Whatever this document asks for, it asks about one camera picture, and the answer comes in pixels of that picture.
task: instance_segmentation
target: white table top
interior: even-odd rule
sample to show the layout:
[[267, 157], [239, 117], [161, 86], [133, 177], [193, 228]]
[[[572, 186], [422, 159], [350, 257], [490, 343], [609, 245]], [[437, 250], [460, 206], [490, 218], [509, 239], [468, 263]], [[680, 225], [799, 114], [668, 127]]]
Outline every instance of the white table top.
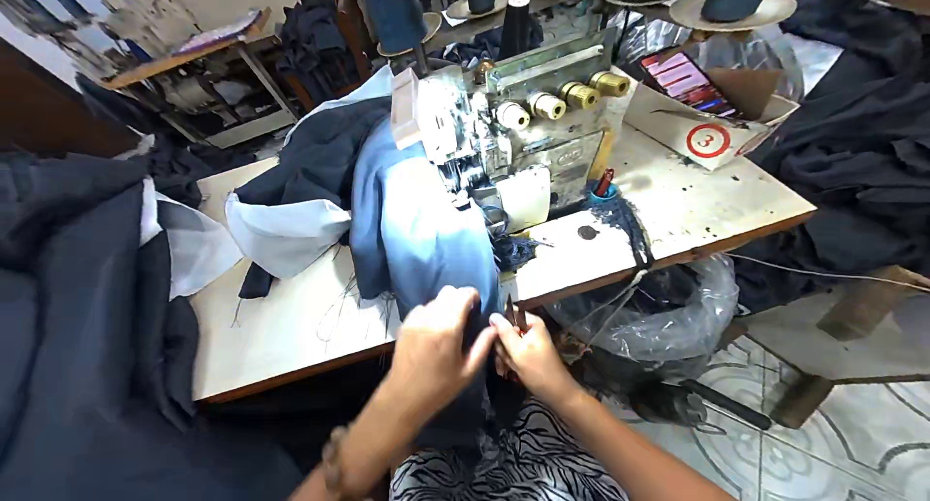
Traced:
[[[206, 196], [203, 213], [225, 224], [226, 195], [274, 162], [276, 158], [267, 159], [198, 182]], [[617, 172], [615, 183], [645, 226], [656, 259], [664, 258], [664, 265], [732, 249], [788, 228], [816, 210], [745, 157], [709, 172], [686, 165], [678, 154], [627, 125], [614, 145], [611, 167]], [[595, 239], [577, 234], [584, 224], [600, 232]], [[634, 267], [626, 235], [588, 211], [537, 225], [530, 235], [553, 248], [538, 247], [537, 259], [502, 278], [502, 295], [511, 294], [514, 301], [530, 304], [558, 293], [596, 288]], [[239, 261], [192, 296], [201, 331], [195, 400], [261, 388], [260, 382], [288, 373], [293, 379], [308, 376], [314, 374], [308, 370], [314, 365], [393, 339], [396, 306], [390, 308], [386, 327], [383, 303], [360, 307], [357, 291], [343, 297], [355, 273], [348, 248], [332, 247], [295, 278], [276, 281], [268, 297], [258, 300], [237, 297], [248, 264]]]
[[[225, 226], [229, 192], [276, 164], [271, 157], [201, 180], [200, 210]], [[239, 299], [250, 264], [242, 258], [191, 298], [200, 323], [194, 400], [393, 341], [397, 306], [380, 299], [360, 305], [348, 247], [332, 246], [296, 277], [275, 281], [264, 298]]]

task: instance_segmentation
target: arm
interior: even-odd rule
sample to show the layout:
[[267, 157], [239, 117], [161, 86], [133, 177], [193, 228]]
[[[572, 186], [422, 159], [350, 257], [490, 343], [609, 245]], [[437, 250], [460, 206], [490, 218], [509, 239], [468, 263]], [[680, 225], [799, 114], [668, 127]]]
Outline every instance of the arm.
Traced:
[[496, 340], [484, 329], [462, 354], [462, 330], [478, 300], [474, 289], [444, 287], [410, 311], [401, 325], [390, 371], [338, 444], [337, 492], [326, 487], [324, 465], [310, 472], [291, 501], [361, 499], [410, 448], [436, 412], [471, 382]]
[[732, 501], [587, 394], [565, 369], [542, 319], [527, 314], [527, 323], [529, 331], [520, 336], [503, 316], [491, 316], [498, 357], [568, 424], [633, 501]]

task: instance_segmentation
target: light blue fabric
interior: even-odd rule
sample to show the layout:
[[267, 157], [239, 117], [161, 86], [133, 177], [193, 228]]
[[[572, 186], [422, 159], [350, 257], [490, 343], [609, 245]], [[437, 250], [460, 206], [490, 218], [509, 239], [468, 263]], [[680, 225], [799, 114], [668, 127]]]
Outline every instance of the light blue fabric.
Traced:
[[[401, 317], [433, 300], [445, 285], [481, 294], [465, 332], [471, 346], [502, 306], [491, 241], [480, 209], [453, 207], [436, 166], [417, 142], [398, 150], [389, 118], [374, 127], [355, 164], [350, 244], [359, 293], [391, 291]], [[484, 373], [434, 420], [418, 444], [473, 446], [484, 424]]]

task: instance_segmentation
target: cardboard box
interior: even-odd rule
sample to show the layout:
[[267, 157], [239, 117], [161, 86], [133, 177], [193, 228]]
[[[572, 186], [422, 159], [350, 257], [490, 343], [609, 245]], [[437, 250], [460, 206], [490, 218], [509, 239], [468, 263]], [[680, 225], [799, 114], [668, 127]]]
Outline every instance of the cardboard box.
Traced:
[[800, 106], [774, 94], [780, 71], [710, 69], [706, 72], [730, 103], [752, 121], [698, 111], [645, 85], [636, 87], [623, 120], [713, 171], [755, 149]]

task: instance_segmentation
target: number 3 label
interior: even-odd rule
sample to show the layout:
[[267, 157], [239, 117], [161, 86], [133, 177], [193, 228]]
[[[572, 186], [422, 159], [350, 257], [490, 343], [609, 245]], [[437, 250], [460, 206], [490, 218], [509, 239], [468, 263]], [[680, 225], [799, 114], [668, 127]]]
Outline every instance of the number 3 label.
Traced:
[[717, 157], [730, 146], [730, 133], [712, 123], [698, 125], [688, 132], [688, 150], [697, 157]]

